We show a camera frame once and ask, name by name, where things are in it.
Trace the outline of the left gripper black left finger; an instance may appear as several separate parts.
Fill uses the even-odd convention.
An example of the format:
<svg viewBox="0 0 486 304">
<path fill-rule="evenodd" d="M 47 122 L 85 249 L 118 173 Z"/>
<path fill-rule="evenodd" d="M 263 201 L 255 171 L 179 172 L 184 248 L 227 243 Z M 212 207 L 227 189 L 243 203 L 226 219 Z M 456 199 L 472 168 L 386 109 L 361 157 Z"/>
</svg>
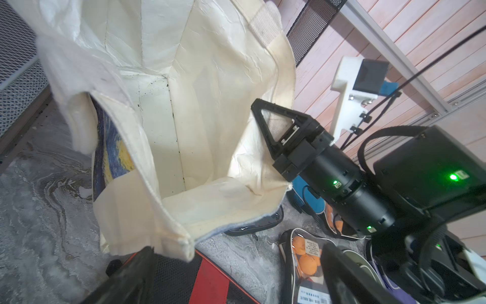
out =
<svg viewBox="0 0 486 304">
<path fill-rule="evenodd" d="M 157 256 L 152 247 L 137 252 L 83 303 L 149 303 Z"/>
</svg>

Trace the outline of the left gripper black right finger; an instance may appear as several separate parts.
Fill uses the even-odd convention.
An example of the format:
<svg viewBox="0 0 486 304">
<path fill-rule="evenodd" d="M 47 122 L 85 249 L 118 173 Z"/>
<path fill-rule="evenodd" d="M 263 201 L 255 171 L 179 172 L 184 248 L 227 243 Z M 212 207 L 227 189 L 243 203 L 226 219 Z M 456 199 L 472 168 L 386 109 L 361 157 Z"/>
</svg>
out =
<svg viewBox="0 0 486 304">
<path fill-rule="evenodd" d="M 332 303 L 399 303 L 334 244 L 323 246 L 321 264 Z"/>
</svg>

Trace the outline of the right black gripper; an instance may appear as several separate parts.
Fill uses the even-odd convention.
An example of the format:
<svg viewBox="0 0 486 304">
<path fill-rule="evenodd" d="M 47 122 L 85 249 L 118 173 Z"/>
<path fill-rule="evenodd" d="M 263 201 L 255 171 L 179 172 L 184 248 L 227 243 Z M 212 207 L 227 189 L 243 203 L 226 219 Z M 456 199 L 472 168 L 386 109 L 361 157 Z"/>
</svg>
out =
<svg viewBox="0 0 486 304">
<path fill-rule="evenodd" d="M 397 212 L 390 200 L 314 119 L 256 99 L 251 111 L 267 144 L 273 166 L 293 181 L 300 176 L 353 229 L 364 235 L 392 227 Z"/>
</svg>

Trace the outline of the green paddle cover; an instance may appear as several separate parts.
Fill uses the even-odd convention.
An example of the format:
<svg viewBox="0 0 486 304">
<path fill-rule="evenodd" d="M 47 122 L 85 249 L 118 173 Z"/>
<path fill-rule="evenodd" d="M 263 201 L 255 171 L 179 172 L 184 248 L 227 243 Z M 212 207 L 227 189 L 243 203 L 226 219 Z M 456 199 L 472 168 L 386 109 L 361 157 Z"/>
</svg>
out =
<svg viewBox="0 0 486 304">
<path fill-rule="evenodd" d="M 380 286 L 383 288 L 385 287 L 385 284 L 382 282 L 380 276 L 377 274 L 377 272 L 374 270 L 372 265 L 358 252 L 351 250 L 349 248 L 344 248 L 342 246 L 339 246 L 339 249 L 343 254 L 351 259 L 353 263 L 355 263 L 361 270 L 363 270 L 366 274 L 368 274 L 370 277 L 373 278 L 375 282 L 377 282 Z"/>
</svg>

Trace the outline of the black red paddle set case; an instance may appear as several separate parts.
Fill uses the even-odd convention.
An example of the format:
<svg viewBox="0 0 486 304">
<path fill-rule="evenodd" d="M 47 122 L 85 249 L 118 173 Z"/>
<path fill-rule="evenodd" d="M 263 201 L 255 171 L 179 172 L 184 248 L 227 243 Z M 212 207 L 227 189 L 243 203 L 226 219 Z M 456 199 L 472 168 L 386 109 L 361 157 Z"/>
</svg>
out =
<svg viewBox="0 0 486 304">
<path fill-rule="evenodd" d="M 110 262 L 106 269 L 108 278 L 135 254 L 125 262 Z M 196 252 L 190 262 L 156 256 L 149 303 L 258 303 L 254 296 L 200 252 Z"/>
</svg>

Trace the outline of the Deerway paddle set clear case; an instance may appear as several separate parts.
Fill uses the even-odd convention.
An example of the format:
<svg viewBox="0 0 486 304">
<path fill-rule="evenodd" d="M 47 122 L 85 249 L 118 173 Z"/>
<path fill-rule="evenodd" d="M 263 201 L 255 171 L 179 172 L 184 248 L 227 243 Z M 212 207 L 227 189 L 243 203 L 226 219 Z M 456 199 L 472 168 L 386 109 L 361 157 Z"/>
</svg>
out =
<svg viewBox="0 0 486 304">
<path fill-rule="evenodd" d="M 358 233 L 329 205 L 325 204 L 323 212 L 317 215 L 322 222 L 323 231 L 331 237 L 348 241 L 362 241 L 367 237 Z"/>
</svg>

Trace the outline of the teal paddle cover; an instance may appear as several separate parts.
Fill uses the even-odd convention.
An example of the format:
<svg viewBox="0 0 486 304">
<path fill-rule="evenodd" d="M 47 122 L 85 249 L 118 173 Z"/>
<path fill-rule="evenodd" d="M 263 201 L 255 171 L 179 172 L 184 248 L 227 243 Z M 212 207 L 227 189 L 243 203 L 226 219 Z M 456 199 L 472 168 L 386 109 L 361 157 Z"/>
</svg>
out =
<svg viewBox="0 0 486 304">
<path fill-rule="evenodd" d="M 310 190 L 307 182 L 300 176 L 292 181 L 292 189 L 286 193 L 289 203 L 299 212 L 311 215 L 310 210 L 319 215 L 324 213 L 326 203 L 322 198 L 316 197 Z"/>
</svg>

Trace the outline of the cream canvas tote bag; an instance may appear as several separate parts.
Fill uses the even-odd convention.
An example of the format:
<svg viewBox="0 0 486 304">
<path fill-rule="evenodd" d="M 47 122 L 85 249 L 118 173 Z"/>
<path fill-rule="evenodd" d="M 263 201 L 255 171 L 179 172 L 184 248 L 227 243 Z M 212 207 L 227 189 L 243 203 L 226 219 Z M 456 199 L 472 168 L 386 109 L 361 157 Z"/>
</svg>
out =
<svg viewBox="0 0 486 304">
<path fill-rule="evenodd" d="M 277 211 L 251 105 L 290 108 L 296 69 L 271 1 L 12 1 L 73 148 L 92 156 L 100 247 L 184 261 Z"/>
</svg>

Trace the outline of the red paddle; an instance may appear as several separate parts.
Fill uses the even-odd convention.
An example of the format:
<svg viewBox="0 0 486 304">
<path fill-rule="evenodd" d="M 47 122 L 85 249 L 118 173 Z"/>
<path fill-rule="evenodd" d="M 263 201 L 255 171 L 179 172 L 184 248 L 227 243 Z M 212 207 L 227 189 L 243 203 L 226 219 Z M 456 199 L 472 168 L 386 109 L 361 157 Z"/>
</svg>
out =
<svg viewBox="0 0 486 304">
<path fill-rule="evenodd" d="M 283 221 L 283 218 L 284 218 L 284 210 L 282 206 L 280 206 L 276 213 L 265 216 L 262 219 L 259 219 L 251 224 L 230 229 L 226 231 L 225 234 L 228 236 L 237 237 L 237 236 L 243 236 L 247 234 L 254 234 L 260 231 L 265 231 L 279 225 Z"/>
</svg>

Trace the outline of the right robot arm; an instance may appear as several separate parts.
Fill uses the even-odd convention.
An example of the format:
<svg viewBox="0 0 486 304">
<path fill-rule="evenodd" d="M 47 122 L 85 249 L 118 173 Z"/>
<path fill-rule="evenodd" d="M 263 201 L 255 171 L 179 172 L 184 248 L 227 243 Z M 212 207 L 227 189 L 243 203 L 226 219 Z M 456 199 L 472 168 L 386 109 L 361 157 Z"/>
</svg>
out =
<svg viewBox="0 0 486 304">
<path fill-rule="evenodd" d="M 311 116 L 257 99 L 251 107 L 287 181 L 301 177 L 356 232 L 369 236 L 386 276 L 420 303 L 468 301 L 485 283 L 460 261 L 447 225 L 485 210 L 485 163 L 438 126 L 378 130 L 407 142 L 372 167 L 353 162 Z"/>
</svg>

